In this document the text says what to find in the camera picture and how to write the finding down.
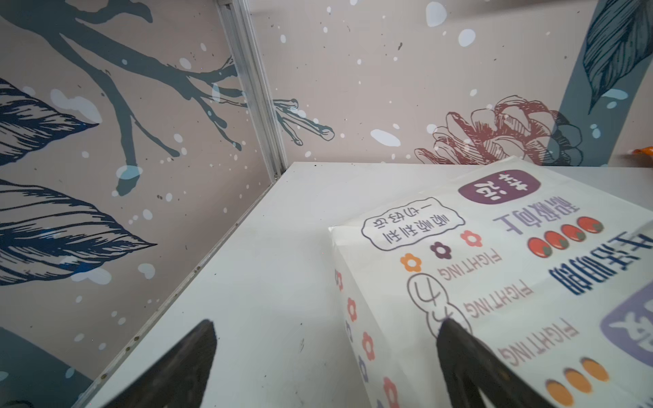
painted wall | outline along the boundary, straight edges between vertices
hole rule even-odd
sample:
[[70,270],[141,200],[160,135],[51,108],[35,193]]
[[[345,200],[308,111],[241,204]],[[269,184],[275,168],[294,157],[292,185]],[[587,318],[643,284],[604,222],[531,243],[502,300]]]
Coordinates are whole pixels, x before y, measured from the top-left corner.
[[3,1],[0,38],[0,405],[70,407],[270,180],[212,1]]
[[329,130],[283,129],[290,162],[636,165],[653,140],[650,1],[249,3],[272,96]]

white platform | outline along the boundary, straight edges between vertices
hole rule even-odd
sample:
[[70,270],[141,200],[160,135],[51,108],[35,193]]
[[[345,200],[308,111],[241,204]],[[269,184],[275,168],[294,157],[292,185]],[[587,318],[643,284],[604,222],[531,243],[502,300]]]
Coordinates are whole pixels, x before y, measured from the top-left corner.
[[[293,164],[88,406],[103,406],[210,319],[219,341],[202,408],[368,407],[327,228],[474,168]],[[653,210],[653,169],[550,169]]]

orange dot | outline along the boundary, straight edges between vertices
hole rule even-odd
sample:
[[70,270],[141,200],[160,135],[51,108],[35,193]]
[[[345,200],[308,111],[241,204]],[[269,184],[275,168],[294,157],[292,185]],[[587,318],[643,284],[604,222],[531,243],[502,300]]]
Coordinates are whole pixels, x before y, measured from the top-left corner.
[[605,371],[605,368],[591,358],[581,358],[581,364],[585,371],[597,380],[603,381],[604,383],[610,380],[610,375]]
[[560,405],[564,405],[565,407],[573,406],[573,396],[571,396],[569,390],[558,381],[548,380],[547,391],[549,391],[549,394]]
[[587,378],[573,368],[565,369],[565,378],[571,385],[573,385],[573,388],[576,388],[578,391],[584,392],[585,394],[592,392],[592,385]]

leaf illustration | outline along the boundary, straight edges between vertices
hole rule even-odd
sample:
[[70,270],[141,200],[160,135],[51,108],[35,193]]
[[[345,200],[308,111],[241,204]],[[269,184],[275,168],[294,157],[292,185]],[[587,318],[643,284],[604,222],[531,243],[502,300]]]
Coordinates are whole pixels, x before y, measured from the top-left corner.
[[153,245],[87,202],[0,180],[0,285],[62,279]]
[[0,166],[95,126],[57,112],[0,78]]
[[592,86],[590,109],[652,52],[653,1],[608,0],[587,32],[582,61]]

purple rounded rectangle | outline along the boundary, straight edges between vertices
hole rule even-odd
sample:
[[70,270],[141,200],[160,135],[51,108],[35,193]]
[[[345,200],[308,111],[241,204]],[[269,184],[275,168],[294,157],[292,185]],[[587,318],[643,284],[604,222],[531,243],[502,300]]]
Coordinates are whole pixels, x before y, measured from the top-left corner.
[[612,344],[653,367],[653,282],[608,313],[601,331]]
[[458,189],[468,200],[479,204],[501,204],[536,192],[541,183],[522,170],[504,170],[479,178]]

